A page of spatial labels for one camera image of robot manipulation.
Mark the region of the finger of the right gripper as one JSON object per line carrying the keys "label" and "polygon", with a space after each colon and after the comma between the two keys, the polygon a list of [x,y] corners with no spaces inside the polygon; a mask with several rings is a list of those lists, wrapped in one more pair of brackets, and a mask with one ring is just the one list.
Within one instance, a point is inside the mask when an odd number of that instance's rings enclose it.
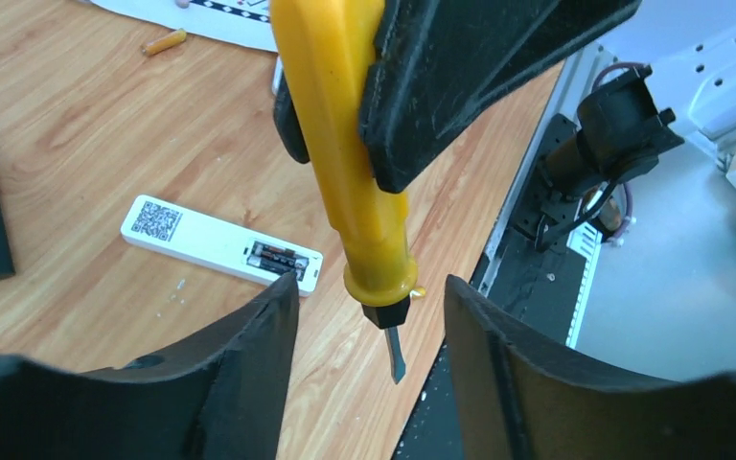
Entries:
{"label": "finger of the right gripper", "polygon": [[637,1],[389,1],[359,134],[398,194],[488,107],[631,18]]}
{"label": "finger of the right gripper", "polygon": [[309,151],[284,76],[278,80],[273,105],[273,122],[288,155],[299,164],[308,164]]}

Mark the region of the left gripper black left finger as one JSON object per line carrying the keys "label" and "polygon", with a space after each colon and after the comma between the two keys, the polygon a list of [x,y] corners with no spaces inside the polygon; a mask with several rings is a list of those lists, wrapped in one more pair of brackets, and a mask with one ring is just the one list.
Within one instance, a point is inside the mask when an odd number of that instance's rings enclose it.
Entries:
{"label": "left gripper black left finger", "polygon": [[272,459],[298,318],[286,275],[120,369],[0,355],[0,459]]}

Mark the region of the yellow handled screwdriver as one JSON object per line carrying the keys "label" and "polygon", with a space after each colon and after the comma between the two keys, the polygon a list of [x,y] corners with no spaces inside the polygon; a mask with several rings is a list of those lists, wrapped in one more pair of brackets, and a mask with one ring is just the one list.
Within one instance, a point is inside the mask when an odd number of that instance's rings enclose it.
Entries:
{"label": "yellow handled screwdriver", "polygon": [[358,115],[381,1],[273,1],[271,27],[326,214],[338,233],[344,285],[383,330],[390,374],[406,373],[398,328],[410,307],[418,267],[409,251],[407,196],[382,191]]}

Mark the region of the long white remote control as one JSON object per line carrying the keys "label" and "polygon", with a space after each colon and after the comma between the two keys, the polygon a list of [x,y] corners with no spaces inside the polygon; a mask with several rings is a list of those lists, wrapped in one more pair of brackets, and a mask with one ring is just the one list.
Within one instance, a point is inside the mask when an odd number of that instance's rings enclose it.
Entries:
{"label": "long white remote control", "polygon": [[133,245],[264,286],[282,275],[247,265],[244,249],[254,241],[291,249],[310,259],[304,279],[296,279],[303,296],[315,291],[324,261],[323,255],[313,249],[150,195],[134,199],[120,233]]}

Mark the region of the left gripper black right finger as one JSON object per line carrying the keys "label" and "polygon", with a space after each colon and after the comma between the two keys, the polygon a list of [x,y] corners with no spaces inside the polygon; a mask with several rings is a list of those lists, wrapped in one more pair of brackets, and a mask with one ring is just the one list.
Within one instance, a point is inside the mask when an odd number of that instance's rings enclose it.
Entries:
{"label": "left gripper black right finger", "polygon": [[444,315],[469,459],[736,459],[736,371],[675,382],[608,364],[452,275]]}

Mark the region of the short white remote control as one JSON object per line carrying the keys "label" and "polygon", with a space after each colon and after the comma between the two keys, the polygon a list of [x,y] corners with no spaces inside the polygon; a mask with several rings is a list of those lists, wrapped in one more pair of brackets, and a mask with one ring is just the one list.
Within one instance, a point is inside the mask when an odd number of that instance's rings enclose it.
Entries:
{"label": "short white remote control", "polygon": [[271,92],[274,96],[278,95],[278,92],[281,86],[281,81],[283,79],[283,75],[284,75],[283,62],[280,57],[277,57],[276,62],[275,62],[273,77],[271,81]]}

